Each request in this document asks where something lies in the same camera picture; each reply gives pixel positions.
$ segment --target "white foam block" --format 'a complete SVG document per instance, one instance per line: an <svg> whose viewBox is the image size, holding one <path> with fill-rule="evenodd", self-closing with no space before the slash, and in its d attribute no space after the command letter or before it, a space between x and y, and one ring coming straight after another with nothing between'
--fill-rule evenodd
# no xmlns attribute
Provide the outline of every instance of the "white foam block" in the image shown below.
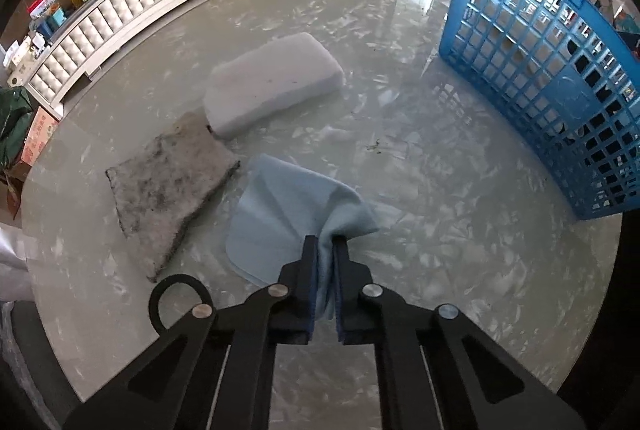
<svg viewBox="0 0 640 430"><path fill-rule="evenodd" d="M229 139L261 118L343 84L331 53L308 33L296 33L215 68L204 108L211 129Z"/></svg>

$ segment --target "light blue cloth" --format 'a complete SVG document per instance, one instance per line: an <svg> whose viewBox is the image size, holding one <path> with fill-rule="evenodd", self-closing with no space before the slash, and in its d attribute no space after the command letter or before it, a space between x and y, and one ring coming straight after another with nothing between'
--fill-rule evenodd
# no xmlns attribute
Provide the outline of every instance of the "light blue cloth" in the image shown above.
<svg viewBox="0 0 640 430"><path fill-rule="evenodd" d="M377 231L373 213L353 189L297 165L261 154L250 163L226 239L226 254L240 275L265 286L284 264L300 259L306 235L318 237L316 318L332 313L332 237L352 239Z"/></svg>

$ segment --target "blue laundry basket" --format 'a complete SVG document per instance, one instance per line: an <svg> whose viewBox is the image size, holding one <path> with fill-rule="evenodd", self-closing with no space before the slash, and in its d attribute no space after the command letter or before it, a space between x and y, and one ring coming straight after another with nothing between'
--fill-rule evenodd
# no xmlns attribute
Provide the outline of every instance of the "blue laundry basket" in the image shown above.
<svg viewBox="0 0 640 430"><path fill-rule="evenodd" d="M640 63L589 0L451 0L440 55L527 140L576 216L640 207Z"/></svg>

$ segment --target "white tufted cabinet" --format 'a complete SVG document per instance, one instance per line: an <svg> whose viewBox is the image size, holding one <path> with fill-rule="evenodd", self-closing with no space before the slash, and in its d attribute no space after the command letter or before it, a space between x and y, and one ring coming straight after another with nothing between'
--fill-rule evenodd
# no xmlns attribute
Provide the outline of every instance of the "white tufted cabinet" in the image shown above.
<svg viewBox="0 0 640 430"><path fill-rule="evenodd" d="M134 35L185 1L89 0L56 32L25 78L25 87L61 120L63 98L83 74L94 73Z"/></svg>

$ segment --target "glossy table surface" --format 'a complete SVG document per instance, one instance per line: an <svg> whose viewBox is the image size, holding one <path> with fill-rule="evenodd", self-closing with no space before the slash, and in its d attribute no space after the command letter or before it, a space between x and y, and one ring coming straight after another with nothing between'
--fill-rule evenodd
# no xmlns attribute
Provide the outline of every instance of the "glossy table surface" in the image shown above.
<svg viewBox="0 0 640 430"><path fill-rule="evenodd" d="M271 38L309 32L344 89L262 121L228 145L355 187L381 230L353 258L409 302L458 305L557 388L606 292L620 216L577 222L507 123L437 56L449 0L210 0L137 46L80 100L24 188L40 315L84 399L154 339L152 285L127 252L104 170L200 106L212 69ZM255 286L230 268L229 218L246 165L208 204L167 273L201 279L218 307ZM179 287L165 320L196 298ZM372 349L340 347L331 321L278 349L271 427L380 427Z"/></svg>

